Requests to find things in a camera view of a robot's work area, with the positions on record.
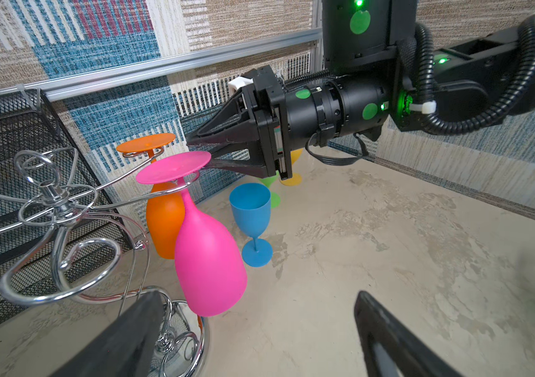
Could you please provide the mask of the blue plastic wine glass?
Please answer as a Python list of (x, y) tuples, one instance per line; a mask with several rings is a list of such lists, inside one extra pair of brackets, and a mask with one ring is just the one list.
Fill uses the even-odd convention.
[(251, 238), (242, 248), (242, 259), (254, 268), (269, 264), (273, 256), (272, 245), (261, 239), (271, 220), (271, 198), (269, 189), (260, 183), (239, 185), (229, 196), (235, 223)]

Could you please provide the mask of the green plastic wine glass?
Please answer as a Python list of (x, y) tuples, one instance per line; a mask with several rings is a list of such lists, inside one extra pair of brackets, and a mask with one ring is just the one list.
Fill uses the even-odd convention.
[(281, 198), (277, 193), (274, 193), (271, 186), (278, 180), (278, 175), (275, 174), (272, 177), (260, 178), (259, 182), (264, 185), (271, 194), (271, 209), (277, 208), (281, 204)]

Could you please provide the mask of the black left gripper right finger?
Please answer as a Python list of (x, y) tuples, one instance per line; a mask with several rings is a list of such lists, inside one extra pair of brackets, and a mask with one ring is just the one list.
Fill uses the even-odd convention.
[(459, 376), (370, 293), (358, 293), (354, 317), (369, 376)]

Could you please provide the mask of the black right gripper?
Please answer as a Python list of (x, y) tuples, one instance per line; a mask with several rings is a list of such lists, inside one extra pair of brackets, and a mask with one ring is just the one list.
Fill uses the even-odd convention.
[[(189, 145), (218, 145), (209, 150), (207, 168), (268, 178), (293, 177), (286, 96), (278, 76), (268, 65), (247, 72), (253, 80), (237, 91), (201, 127), (186, 135)], [(248, 160), (225, 160), (247, 151)]]

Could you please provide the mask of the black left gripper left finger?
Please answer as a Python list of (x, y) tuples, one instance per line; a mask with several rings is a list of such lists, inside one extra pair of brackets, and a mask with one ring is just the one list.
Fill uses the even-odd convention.
[(157, 292), (143, 295), (53, 376), (146, 376), (163, 318)]

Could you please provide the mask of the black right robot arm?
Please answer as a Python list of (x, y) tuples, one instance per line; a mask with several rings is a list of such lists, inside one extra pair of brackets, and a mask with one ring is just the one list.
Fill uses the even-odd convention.
[(519, 25), (436, 50), (415, 1), (325, 1), (321, 72), (282, 80), (248, 71), (214, 117), (187, 135), (216, 169), (292, 178), (293, 151), (336, 138), (455, 136), (535, 109), (535, 12)]

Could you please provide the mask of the pink plastic wine glass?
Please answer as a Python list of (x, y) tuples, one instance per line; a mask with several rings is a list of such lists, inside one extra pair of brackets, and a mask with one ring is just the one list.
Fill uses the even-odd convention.
[[(204, 151), (184, 152), (152, 163), (137, 174), (143, 185), (183, 181), (211, 160)], [(175, 267), (190, 309), (212, 317), (231, 309), (244, 295), (247, 274), (238, 245), (228, 229), (195, 206), (190, 193), (181, 190), (185, 208), (175, 246)]]

